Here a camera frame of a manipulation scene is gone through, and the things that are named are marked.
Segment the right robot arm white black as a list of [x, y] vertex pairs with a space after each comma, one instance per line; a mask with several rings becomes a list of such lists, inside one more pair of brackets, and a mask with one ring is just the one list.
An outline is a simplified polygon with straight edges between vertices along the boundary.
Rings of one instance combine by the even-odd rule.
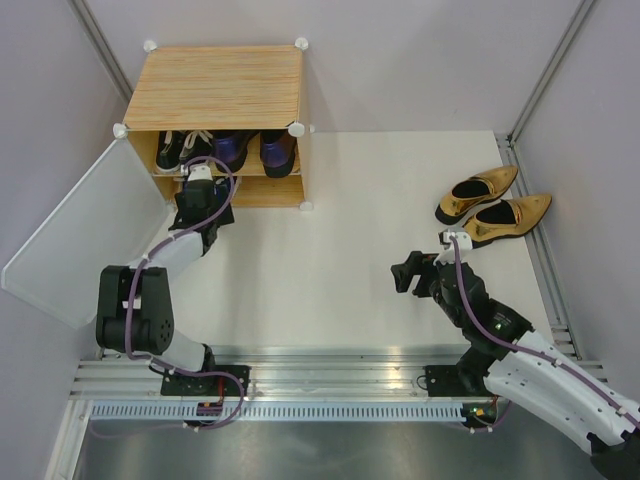
[[579, 367], [511, 307], [493, 299], [465, 262], [412, 252], [390, 269], [395, 289], [432, 299], [470, 347], [456, 365], [459, 388], [484, 390], [553, 426], [607, 479], [639, 476], [639, 404]]

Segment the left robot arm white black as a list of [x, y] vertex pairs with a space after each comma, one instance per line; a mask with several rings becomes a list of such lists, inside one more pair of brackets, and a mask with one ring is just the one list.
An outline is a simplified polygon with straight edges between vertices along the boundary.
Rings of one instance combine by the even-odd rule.
[[170, 282], [203, 257], [221, 226], [234, 222], [233, 178], [191, 174], [176, 195], [169, 237], [140, 259], [100, 275], [96, 340], [163, 376], [163, 395], [242, 397], [247, 366], [218, 365], [212, 348], [177, 332]]

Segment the gold loafer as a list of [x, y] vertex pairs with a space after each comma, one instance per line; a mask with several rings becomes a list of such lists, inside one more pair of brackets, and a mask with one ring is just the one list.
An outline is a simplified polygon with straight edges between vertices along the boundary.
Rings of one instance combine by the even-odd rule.
[[454, 185], [440, 200], [435, 217], [444, 225], [454, 225], [474, 207], [500, 199], [518, 175], [516, 166], [507, 165], [477, 173]]
[[542, 221], [551, 204], [550, 194], [501, 200], [471, 216], [463, 229], [474, 249], [497, 240], [524, 237]]

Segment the black canvas sneaker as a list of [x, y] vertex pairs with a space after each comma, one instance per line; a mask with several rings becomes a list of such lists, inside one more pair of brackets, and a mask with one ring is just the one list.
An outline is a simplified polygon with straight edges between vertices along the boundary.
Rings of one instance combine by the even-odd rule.
[[184, 165], [195, 157], [211, 155], [213, 150], [213, 133], [211, 131], [188, 131], [179, 154], [179, 162]]
[[156, 170], [160, 173], [172, 173], [179, 169], [179, 156], [184, 146], [184, 131], [164, 131], [159, 134], [156, 154]]

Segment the frosted white cabinet door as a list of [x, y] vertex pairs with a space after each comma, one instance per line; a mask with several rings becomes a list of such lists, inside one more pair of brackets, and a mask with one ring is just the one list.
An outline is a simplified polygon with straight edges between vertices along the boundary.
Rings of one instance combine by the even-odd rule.
[[96, 315], [108, 265], [138, 258], [167, 216], [126, 140], [115, 140], [4, 266], [4, 290], [79, 329]]

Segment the purple loafer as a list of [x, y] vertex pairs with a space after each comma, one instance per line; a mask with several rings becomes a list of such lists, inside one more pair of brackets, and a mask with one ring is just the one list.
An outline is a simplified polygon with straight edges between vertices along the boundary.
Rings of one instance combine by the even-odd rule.
[[269, 178], [284, 178], [294, 166], [297, 140], [287, 130], [260, 133], [260, 160]]
[[223, 162], [232, 173], [244, 166], [250, 141], [257, 130], [218, 130], [213, 132], [214, 157]]

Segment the blue canvas sneaker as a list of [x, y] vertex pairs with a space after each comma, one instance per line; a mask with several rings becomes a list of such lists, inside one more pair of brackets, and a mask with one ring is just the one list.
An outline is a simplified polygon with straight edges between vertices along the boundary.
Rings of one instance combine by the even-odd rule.
[[220, 203], [227, 199], [232, 199], [235, 195], [237, 187], [237, 178], [235, 176], [216, 176], [214, 178], [214, 193]]

